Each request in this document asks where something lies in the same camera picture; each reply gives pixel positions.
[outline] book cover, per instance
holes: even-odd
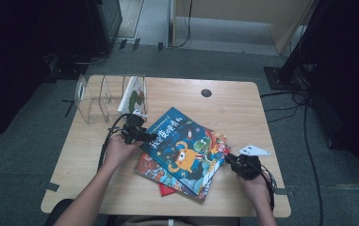
[[[162,183],[158,183],[158,186],[159,186],[159,192],[161,193],[161,196],[171,195],[176,192],[176,190],[173,189],[172,187],[166,186]]]
[[[145,178],[156,183],[173,188],[175,191],[194,199],[196,202],[204,202],[209,190],[209,182],[200,192],[199,195],[194,194],[186,186],[179,182],[172,174],[168,173],[166,169],[161,167],[155,160],[147,153],[143,152],[138,163],[135,166],[135,172],[144,176]]]
[[[121,114],[133,113],[135,110],[145,114],[145,86],[144,79],[131,76],[121,98],[118,112]]]
[[[157,138],[145,142],[141,149],[196,195],[230,153],[225,135],[198,124],[174,107],[147,133],[157,134]]]

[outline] clear acrylic stand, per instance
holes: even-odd
[[[107,106],[114,101],[105,75],[80,75],[76,84],[74,101],[87,124],[111,121]]]

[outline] transparent holder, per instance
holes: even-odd
[[[131,76],[138,77],[143,86],[144,106],[139,111],[147,115],[145,74],[79,76],[74,101],[87,124],[109,123],[121,116],[117,109]]]
[[[106,76],[80,75],[75,104],[87,124],[111,121],[108,106],[114,103]]]

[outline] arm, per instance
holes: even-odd
[[[121,136],[112,137],[106,148],[103,166],[59,217],[55,225],[93,225],[112,175],[141,144],[141,141],[125,144]]]
[[[237,176],[237,179],[243,184],[244,191],[253,203],[253,207],[255,208],[255,212],[258,217],[258,225],[277,225],[275,217],[270,210],[269,192],[264,178],[259,175],[251,181],[245,180],[240,176]]]

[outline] stack of books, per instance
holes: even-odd
[[[172,107],[147,133],[157,139],[145,142],[135,172],[158,182],[161,195],[179,191],[203,202],[212,177],[230,153],[226,136],[206,128]]]

